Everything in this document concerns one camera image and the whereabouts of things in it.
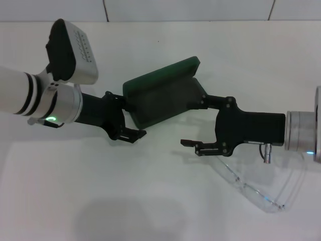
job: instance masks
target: white table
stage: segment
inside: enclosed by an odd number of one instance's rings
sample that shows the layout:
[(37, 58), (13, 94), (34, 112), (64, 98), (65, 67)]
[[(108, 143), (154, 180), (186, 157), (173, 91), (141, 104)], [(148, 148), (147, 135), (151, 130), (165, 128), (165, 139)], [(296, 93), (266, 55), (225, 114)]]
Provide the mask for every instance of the white table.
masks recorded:
[[(210, 94), (247, 111), (312, 111), (321, 84), (320, 22), (77, 23), (99, 69), (84, 92), (122, 94), (130, 79), (191, 56)], [(0, 23), (0, 65), (39, 73), (51, 23)], [(0, 114), (0, 240), (319, 240), (321, 165), (293, 207), (266, 214), (210, 166), (189, 164), (180, 139), (212, 141), (214, 111), (189, 111), (136, 144), (99, 128), (54, 130)], [(205, 121), (188, 126), (187, 118)], [(133, 122), (126, 116), (126, 123)]]

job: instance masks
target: green object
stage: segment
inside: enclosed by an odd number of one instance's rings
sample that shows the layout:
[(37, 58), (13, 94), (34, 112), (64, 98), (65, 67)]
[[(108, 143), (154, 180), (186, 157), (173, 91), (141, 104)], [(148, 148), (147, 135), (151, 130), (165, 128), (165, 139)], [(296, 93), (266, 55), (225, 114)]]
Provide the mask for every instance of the green object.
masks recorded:
[(46, 121), (53, 121), (54, 122), (55, 120), (56, 120), (56, 118), (53, 116), (46, 118)]
[(186, 112), (187, 104), (199, 102), (205, 93), (193, 76), (200, 65), (197, 57), (156, 70), (123, 85), (126, 102), (135, 107), (131, 117), (145, 129)]

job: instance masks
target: transparent plastic piece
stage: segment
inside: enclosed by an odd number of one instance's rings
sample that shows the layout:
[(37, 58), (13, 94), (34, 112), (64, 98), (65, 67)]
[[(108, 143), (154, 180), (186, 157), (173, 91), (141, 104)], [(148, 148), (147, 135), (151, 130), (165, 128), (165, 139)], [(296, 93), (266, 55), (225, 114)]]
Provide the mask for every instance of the transparent plastic piece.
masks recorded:
[(213, 157), (210, 165), (261, 210), (289, 209), (304, 179), (304, 156), (273, 147), (271, 164), (265, 164), (257, 155), (257, 145), (240, 145), (235, 151), (232, 157)]

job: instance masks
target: black stripe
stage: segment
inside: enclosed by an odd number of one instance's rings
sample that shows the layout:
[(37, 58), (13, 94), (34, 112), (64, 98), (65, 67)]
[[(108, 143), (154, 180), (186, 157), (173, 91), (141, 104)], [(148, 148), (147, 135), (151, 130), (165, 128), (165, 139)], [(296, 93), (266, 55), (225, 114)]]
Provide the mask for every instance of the black stripe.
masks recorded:
[(27, 98), (26, 98), (24, 106), (22, 106), (21, 110), (19, 110), (16, 114), (22, 114), (23, 112), (26, 111), (26, 109), (28, 108), (28, 106), (30, 104), (32, 94), (34, 93), (34, 82), (32, 81), (32, 77), (28, 73), (25, 73), (25, 74), (28, 77), (29, 91), (28, 91), (28, 95), (27, 95)]
[(25, 114), (24, 116), (32, 115), (36, 111), (36, 109), (38, 108), (38, 105), (40, 103), (40, 99), (41, 99), (41, 80), (36, 75), (34, 75), (34, 78), (36, 79), (36, 84), (37, 84), (36, 100), (35, 100), (34, 106), (32, 106), (31, 110), (27, 114)]
[(52, 111), (54, 110), (54, 108), (56, 106), (57, 96), (58, 95), (57, 95), (57, 92), (56, 92), (54, 97), (52, 98), (52, 102), (51, 102), (49, 110), (47, 111), (47, 113), (43, 117), (40, 117), (40, 119), (45, 119), (45, 118), (47, 118), (48, 116), (51, 115)]

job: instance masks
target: green indicator light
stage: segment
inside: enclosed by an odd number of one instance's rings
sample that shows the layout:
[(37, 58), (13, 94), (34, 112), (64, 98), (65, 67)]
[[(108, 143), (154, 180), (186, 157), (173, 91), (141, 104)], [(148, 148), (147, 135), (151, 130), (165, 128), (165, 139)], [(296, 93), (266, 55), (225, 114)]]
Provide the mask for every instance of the green indicator light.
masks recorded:
[(56, 120), (56, 118), (55, 117), (53, 117), (53, 116), (51, 116), (51, 117), (48, 117), (48, 118), (46, 118), (46, 121), (55, 121)]

